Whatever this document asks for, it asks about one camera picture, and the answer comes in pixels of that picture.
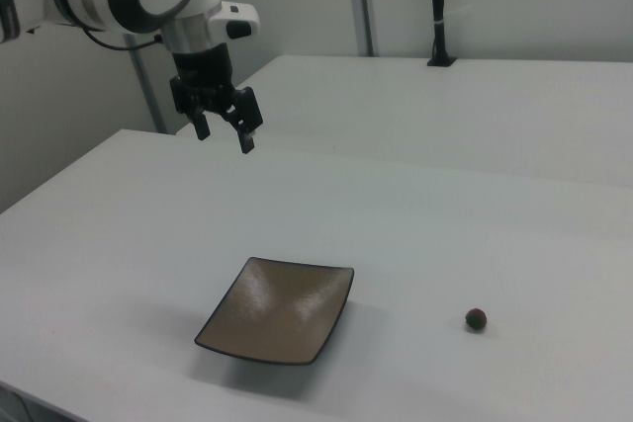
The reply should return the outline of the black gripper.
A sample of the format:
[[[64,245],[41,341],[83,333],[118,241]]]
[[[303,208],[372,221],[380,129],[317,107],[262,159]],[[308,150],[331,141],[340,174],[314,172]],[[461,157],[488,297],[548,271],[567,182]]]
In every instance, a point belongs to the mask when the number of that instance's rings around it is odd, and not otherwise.
[[[196,136],[210,135],[203,111],[221,115],[236,131],[241,152],[254,148],[254,135],[263,118],[250,87],[235,89],[227,44],[196,53],[173,53],[177,75],[170,80],[176,111],[191,119]]]

